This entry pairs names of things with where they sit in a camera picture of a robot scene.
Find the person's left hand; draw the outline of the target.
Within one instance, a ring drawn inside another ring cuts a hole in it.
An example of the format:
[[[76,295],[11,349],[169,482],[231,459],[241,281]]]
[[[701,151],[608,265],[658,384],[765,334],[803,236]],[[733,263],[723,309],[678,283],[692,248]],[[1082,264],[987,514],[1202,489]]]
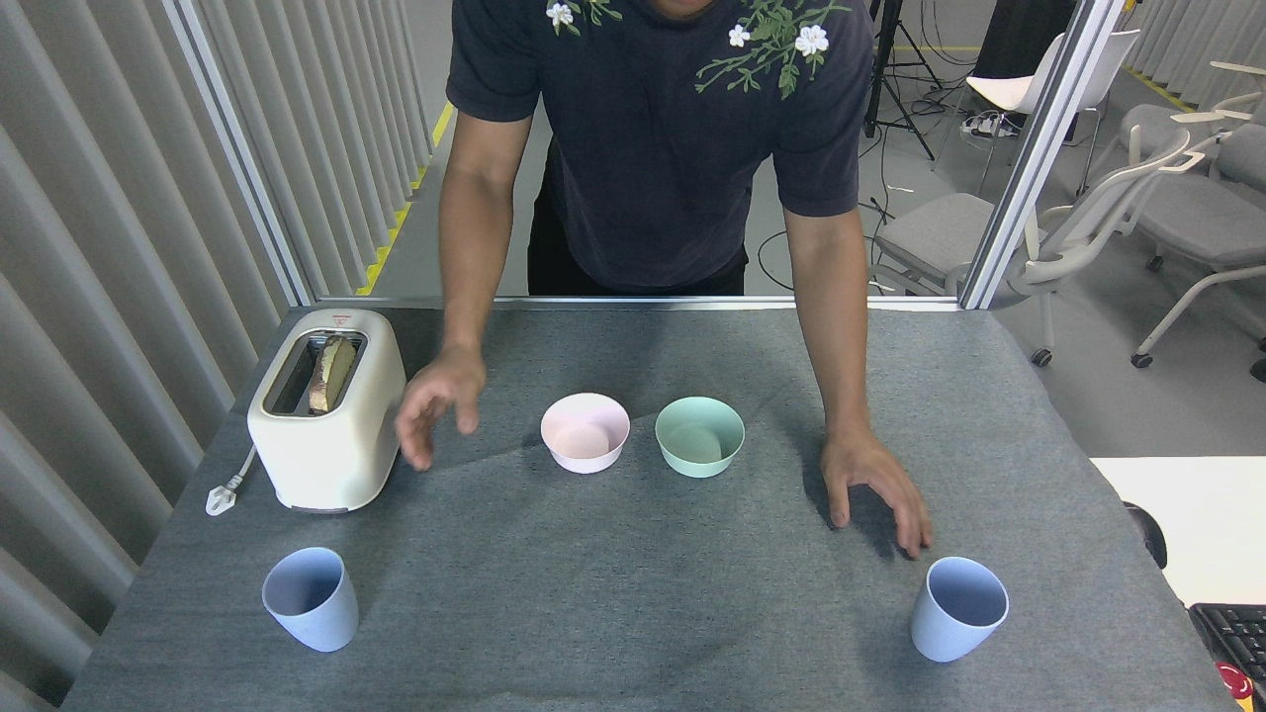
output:
[[[820,455],[827,493],[828,521],[836,528],[849,526],[849,490],[867,486],[889,505],[895,522],[898,547],[912,560],[933,545],[936,532],[922,492],[900,461],[867,428],[828,431]]]

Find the person's right hand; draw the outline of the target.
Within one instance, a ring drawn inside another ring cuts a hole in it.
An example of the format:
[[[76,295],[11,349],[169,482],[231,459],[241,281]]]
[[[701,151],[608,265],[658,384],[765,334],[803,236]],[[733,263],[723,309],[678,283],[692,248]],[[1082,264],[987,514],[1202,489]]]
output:
[[[479,399],[486,386],[487,365],[481,346],[475,342],[444,345],[406,383],[395,416],[395,435],[403,457],[417,473],[430,469],[434,428],[448,410],[453,410],[461,435],[479,429]]]

